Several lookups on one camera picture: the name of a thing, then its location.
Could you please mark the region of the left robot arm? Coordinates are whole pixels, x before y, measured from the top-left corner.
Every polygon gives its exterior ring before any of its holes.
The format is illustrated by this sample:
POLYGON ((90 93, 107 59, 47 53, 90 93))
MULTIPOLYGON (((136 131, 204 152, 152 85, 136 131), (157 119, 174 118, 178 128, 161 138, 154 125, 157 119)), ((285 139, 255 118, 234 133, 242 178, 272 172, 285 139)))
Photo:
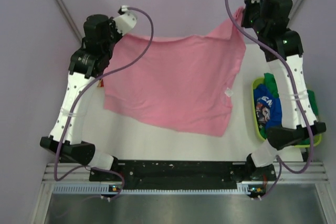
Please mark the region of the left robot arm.
POLYGON ((81 46, 70 57, 68 83, 60 112, 40 146, 83 166, 97 167, 107 180, 114 180, 119 168, 114 158, 82 138, 87 109, 98 78, 109 65, 115 44, 122 38, 117 19, 106 15, 89 16, 84 25, 81 46))

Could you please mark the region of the pink t shirt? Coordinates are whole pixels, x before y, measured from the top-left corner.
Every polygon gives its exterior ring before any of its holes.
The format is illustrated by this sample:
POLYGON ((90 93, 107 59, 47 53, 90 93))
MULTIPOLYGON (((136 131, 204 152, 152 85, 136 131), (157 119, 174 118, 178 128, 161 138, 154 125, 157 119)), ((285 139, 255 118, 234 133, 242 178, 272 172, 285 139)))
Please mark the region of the pink t shirt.
POLYGON ((235 27, 242 15, 238 9, 205 36, 123 37, 103 80, 104 108, 178 132, 222 136, 246 51, 235 27))

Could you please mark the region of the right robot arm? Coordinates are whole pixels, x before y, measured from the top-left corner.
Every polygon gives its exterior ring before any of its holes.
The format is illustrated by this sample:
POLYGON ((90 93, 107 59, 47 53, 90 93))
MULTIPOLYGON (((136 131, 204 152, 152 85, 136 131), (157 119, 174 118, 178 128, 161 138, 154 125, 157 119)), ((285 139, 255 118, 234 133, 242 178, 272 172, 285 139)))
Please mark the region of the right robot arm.
POLYGON ((267 129, 261 147, 247 156, 245 174, 252 180, 264 174, 278 152, 326 131, 314 114, 303 74, 299 34, 288 28, 292 0, 244 0, 242 27, 251 28, 274 75, 282 111, 279 126, 267 129))

